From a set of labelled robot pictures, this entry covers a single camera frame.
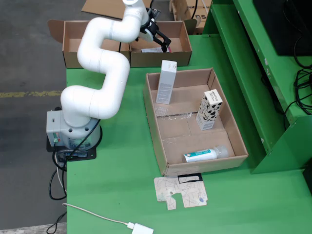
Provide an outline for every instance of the white and black patterned box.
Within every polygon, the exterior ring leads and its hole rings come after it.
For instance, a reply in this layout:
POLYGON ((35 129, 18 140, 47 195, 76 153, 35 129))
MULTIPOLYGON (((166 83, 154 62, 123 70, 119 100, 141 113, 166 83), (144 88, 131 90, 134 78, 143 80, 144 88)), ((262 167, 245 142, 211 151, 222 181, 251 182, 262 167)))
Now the white and black patterned box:
POLYGON ((211 129, 214 126, 222 102, 216 89, 204 93, 196 116, 197 123, 201 130, 211 129))

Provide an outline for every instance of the cardboard box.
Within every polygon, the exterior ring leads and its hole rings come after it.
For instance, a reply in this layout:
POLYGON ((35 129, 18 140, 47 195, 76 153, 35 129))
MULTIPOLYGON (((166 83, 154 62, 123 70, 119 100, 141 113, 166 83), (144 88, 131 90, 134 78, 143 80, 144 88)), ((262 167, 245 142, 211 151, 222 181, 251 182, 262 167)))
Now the cardboard box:
MULTIPOLYGON (((63 43, 63 56, 67 68, 81 68, 78 62, 77 51, 89 21, 62 21, 49 20, 48 26, 51 36, 58 42, 63 43)), ((102 49, 118 51, 119 42, 104 40, 102 49)), ((121 44, 120 52, 130 60, 130 46, 128 43, 121 44)))
MULTIPOLYGON (((191 20, 192 15, 195 10, 196 0, 171 0, 172 10, 174 13, 175 20, 188 21, 191 20)), ((207 19, 207 11, 209 12, 212 0, 204 0, 205 5, 202 0, 198 0, 197 10, 194 19, 198 16, 198 22, 194 34, 202 34, 204 26, 207 19)))
MULTIPOLYGON (((146 7, 151 1, 143 0, 146 7)), ((125 5, 122 0, 87 0, 81 11, 122 19, 125 5)))
POLYGON ((156 48, 156 42, 143 39, 130 43, 131 67, 160 67, 163 60, 176 61, 178 66, 188 66, 192 47, 184 22, 157 22, 159 30, 170 38, 170 53, 142 53, 142 49, 156 48))
POLYGON ((176 78, 176 62, 163 60, 156 102, 169 105, 176 78))
POLYGON ((213 69, 179 71, 176 74, 171 104, 156 103, 159 73, 147 74, 144 102, 155 155, 163 176, 203 173, 238 167, 248 153, 213 69), (223 104, 214 127, 202 131, 196 112, 202 94, 217 89, 223 104), (183 154, 225 145, 229 158, 183 162, 183 154))
POLYGON ((196 116, 196 121, 201 130, 211 129, 214 126, 222 102, 217 89, 204 93, 196 116))

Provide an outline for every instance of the black cable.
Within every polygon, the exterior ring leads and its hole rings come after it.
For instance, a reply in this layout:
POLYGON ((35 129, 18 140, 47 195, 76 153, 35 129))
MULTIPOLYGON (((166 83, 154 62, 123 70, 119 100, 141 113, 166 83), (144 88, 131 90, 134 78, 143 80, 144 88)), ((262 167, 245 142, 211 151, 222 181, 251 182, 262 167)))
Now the black cable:
POLYGON ((307 115, 312 115, 311 111, 312 111, 312 105, 308 105, 308 104, 305 104, 302 102, 302 100, 312 96, 312 93, 309 94, 309 95, 306 95, 304 97, 300 97, 300 94, 299 94, 299 91, 300 89, 304 89, 304 88, 308 88, 308 87, 311 87, 312 88, 312 64, 309 65, 309 66, 306 66, 306 65, 303 65, 297 58, 297 54, 296 54, 296 48, 297 48, 297 44, 299 43, 299 41, 302 39, 303 35, 302 35, 302 31, 295 26, 295 24, 293 24, 289 19, 288 17, 286 16, 286 13, 285 13, 285 9, 286 9, 286 2, 284 2, 284 8, 283 8, 283 14, 284 14, 284 17, 285 19, 287 20, 287 22, 296 30, 300 33, 300 36, 299 38, 296 40, 294 46, 293 46, 293 57, 294 57, 294 60, 296 61, 296 63, 302 67, 302 69, 300 69, 297 74, 296 74, 296 77, 295 77, 295 81, 293 83, 293 86, 294 86, 294 94, 295 94, 295 101, 291 102, 285 112, 284 112, 284 127, 286 129, 286 124, 285 124, 285 119, 287 118, 286 117, 286 113, 287 111, 289 110, 290 106, 293 105, 294 103, 297 104, 298 107, 300 107, 307 115), (304 80, 303 82, 302 79, 305 78, 306 76, 309 76, 309 78, 307 80, 304 80))
POLYGON ((151 1, 150 8, 152 8, 154 0, 151 1))
POLYGON ((119 53, 120 53, 120 50, 121 50, 121 42, 119 43, 119 49, 118 49, 119 53))
POLYGON ((296 60, 296 63, 302 67, 302 68, 307 68, 307 69, 310 69, 312 68, 312 64, 310 66, 305 66, 303 65, 301 62, 299 62, 298 58, 297 58, 297 55, 296 55, 296 47, 297 47, 297 44, 298 42, 302 39, 302 35, 296 40, 295 44, 294 44, 294 47, 293 47, 293 57, 294 57, 294 60, 296 60))
POLYGON ((195 16, 195 13, 196 13, 196 10, 197 10, 197 4, 198 4, 198 0, 196 0, 194 13, 193 13, 193 15, 192 15, 192 18, 191 18, 191 19, 194 19, 194 16, 195 16))
POLYGON ((54 234, 54 233, 57 232, 58 223, 62 220, 62 218, 64 218, 64 216, 65 216, 66 214, 67 214, 67 211, 66 211, 65 213, 61 214, 61 215, 58 217, 57 221, 56 221, 54 224, 52 224, 52 225, 47 229, 47 234, 54 234), (54 231, 53 231, 52 233, 50 233, 49 230, 50 230, 50 228, 52 228, 53 226, 55 226, 55 229, 54 229, 54 231))
POLYGON ((57 162, 55 161, 55 153, 56 153, 56 150, 54 149, 54 150, 53 150, 53 153, 52 153, 52 161, 53 161, 54 165, 56 165, 57 168, 59 168, 60 170, 63 171, 63 168, 62 168, 61 166, 59 166, 59 165, 57 164, 57 162))
POLYGON ((49 182, 49 197, 50 197, 52 200, 54 200, 54 201, 60 201, 60 200, 65 199, 66 196, 60 197, 60 198, 55 198, 55 197, 53 197, 52 194, 51 194, 52 181, 53 181, 53 178, 54 178, 54 176, 55 176, 56 173, 57 173, 57 170, 55 169, 55 171, 53 172, 53 174, 52 174, 52 176, 51 176, 50 182, 49 182))
POLYGON ((94 125, 93 129, 89 132, 89 134, 82 140, 82 142, 80 142, 80 144, 70 153, 70 155, 68 157, 66 157, 65 159, 65 162, 64 162, 64 165, 63 165, 63 170, 62 170, 62 186, 63 186, 63 190, 64 190, 64 193, 65 195, 67 196, 67 193, 66 193, 66 189, 65 189, 65 183, 64 183, 64 170, 65 170, 65 167, 66 167, 66 164, 67 164, 67 161, 69 161, 70 159, 72 159, 72 156, 74 154, 74 152, 86 141, 86 139, 92 134, 92 132, 94 131, 94 129, 98 126, 99 122, 101 120, 99 119, 97 121, 97 123, 94 125))

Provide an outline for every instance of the open cardboard box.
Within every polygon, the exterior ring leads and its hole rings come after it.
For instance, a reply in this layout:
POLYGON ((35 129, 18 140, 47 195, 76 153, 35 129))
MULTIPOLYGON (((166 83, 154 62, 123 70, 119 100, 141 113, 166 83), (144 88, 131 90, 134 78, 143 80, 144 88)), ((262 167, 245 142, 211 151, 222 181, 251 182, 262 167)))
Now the open cardboard box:
POLYGON ((130 43, 131 67, 161 67, 163 60, 176 61, 178 66, 188 66, 192 47, 184 22, 157 22, 159 30, 171 40, 170 53, 142 53, 142 49, 160 47, 156 42, 143 39, 130 43))
MULTIPOLYGON (((51 36, 58 42, 63 43, 63 56, 67 68, 81 68, 78 62, 77 51, 89 21, 62 21, 49 20, 48 26, 51 36)), ((102 49, 118 51, 119 42, 104 40, 102 49)), ((128 43, 121 44, 120 52, 130 59, 130 47, 128 43)))
POLYGON ((238 167, 248 153, 213 69, 179 71, 170 105, 156 103, 160 73, 147 74, 144 102, 154 151, 163 176, 238 167), (217 89, 223 104, 212 129, 201 131, 196 113, 204 92, 217 89), (225 145, 229 158, 186 163, 183 154, 225 145))

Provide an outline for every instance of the cardboard box flap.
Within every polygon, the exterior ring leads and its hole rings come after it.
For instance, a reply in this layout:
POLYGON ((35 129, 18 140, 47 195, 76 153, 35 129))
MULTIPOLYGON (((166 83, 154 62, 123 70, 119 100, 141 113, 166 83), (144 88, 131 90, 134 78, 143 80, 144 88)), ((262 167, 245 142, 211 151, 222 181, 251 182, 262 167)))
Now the cardboard box flap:
POLYGON ((165 156, 164 148, 162 147, 162 139, 159 132, 159 125, 157 122, 157 117, 154 112, 155 107, 152 101, 151 90, 149 89, 148 74, 146 74, 146 83, 144 86, 143 93, 145 97, 144 103, 146 108, 147 119, 151 130, 152 140, 154 143, 154 152, 156 155, 160 173, 162 175, 165 175, 168 167, 168 161, 165 156))
MULTIPOLYGON (((152 0, 143 0, 150 7, 152 0)), ((122 19, 125 5, 122 0, 87 0, 81 11, 122 19)))
POLYGON ((53 37, 59 43, 63 43, 64 21, 51 19, 48 21, 48 27, 51 37, 53 37))

